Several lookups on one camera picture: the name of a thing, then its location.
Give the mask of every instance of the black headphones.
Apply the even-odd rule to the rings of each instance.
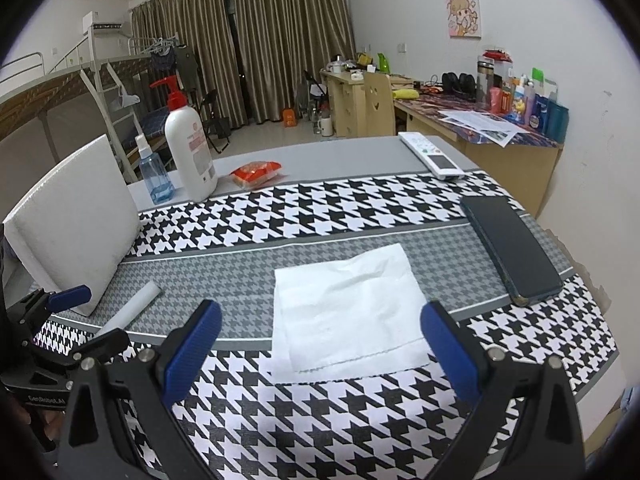
[[[442,74],[442,89],[445,94],[452,94],[466,101],[476,100],[476,79],[469,74],[460,76],[453,72]]]

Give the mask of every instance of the white cylinder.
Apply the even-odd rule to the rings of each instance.
[[[129,324],[136,319],[136,316],[140,314],[149,304],[160,294],[162,290],[154,282],[148,282],[144,287],[135,293],[125,306],[123,306],[115,316],[113,316],[107,323],[98,330],[95,335],[106,334],[114,328],[125,329]]]
[[[323,137],[331,137],[334,134],[334,124],[331,117],[320,119],[320,129]]]

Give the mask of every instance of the red snack package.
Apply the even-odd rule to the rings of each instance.
[[[231,177],[242,189],[254,189],[275,177],[281,168],[277,162],[250,162],[233,171]]]

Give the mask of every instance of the smartphone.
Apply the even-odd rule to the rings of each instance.
[[[562,278],[507,198],[465,196],[460,205],[517,306],[560,293]]]

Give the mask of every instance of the brown curtain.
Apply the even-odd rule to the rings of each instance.
[[[346,0],[235,0],[238,36],[254,118],[279,121],[294,106],[303,70],[335,54],[354,56]]]
[[[200,60],[204,91],[218,90],[220,111],[233,127],[247,124],[223,0],[149,0],[133,9],[132,27],[142,38],[168,38],[177,32]]]

